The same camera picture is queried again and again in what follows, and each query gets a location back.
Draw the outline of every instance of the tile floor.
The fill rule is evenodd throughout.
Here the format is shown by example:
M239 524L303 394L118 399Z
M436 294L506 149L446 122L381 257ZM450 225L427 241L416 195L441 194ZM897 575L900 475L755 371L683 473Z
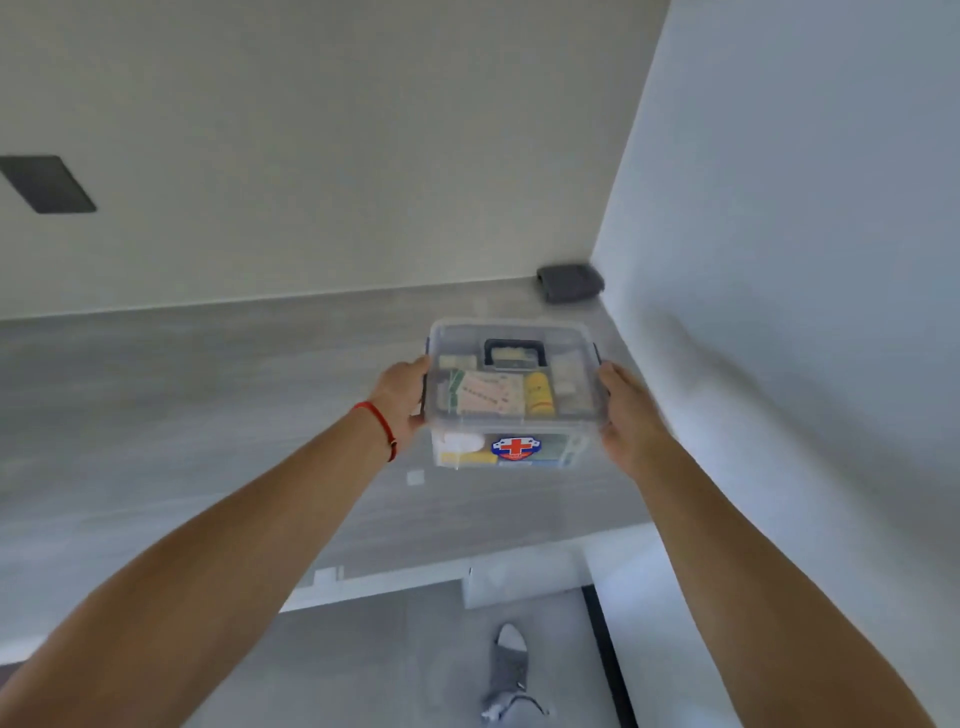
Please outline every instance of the tile floor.
M465 610L459 583L278 616L187 725L479 726L504 621L526 637L529 689L551 714L527 725L618 726L579 590Z

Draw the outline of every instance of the sneaker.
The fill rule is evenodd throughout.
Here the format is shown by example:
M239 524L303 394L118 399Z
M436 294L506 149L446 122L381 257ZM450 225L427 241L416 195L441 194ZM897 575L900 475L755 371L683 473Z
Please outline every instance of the sneaker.
M484 700L486 707L480 714L484 720L499 722L518 701L533 703L546 715L540 703L527 694L527 668L530 664L527 642L509 622L500 627L493 642L492 663L490 691Z

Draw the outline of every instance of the red string bracelet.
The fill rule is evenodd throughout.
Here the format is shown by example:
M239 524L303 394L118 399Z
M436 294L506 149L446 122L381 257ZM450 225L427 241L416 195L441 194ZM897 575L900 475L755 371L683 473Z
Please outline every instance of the red string bracelet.
M390 460L388 463L394 462L396 457L396 437L394 437L394 431L390 429L390 425L387 424L387 418L380 414L380 410L376 408L376 405L371 401L358 401L351 408L353 409L369 409L373 416L379 420L380 426L383 427L383 431L387 434L387 442L390 443Z

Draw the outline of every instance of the plastic box lid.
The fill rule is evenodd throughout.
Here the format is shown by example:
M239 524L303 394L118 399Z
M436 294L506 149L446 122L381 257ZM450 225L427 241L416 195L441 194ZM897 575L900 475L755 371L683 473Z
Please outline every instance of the plastic box lid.
M430 329L423 413L439 431L595 431L607 393L586 327L550 320L441 319Z

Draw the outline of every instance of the dark rectangular panel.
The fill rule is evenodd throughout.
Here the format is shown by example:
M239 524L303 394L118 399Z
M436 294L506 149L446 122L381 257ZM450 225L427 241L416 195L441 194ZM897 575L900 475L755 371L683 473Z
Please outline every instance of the dark rectangular panel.
M0 157L0 172L41 215L97 211L66 164L55 155Z

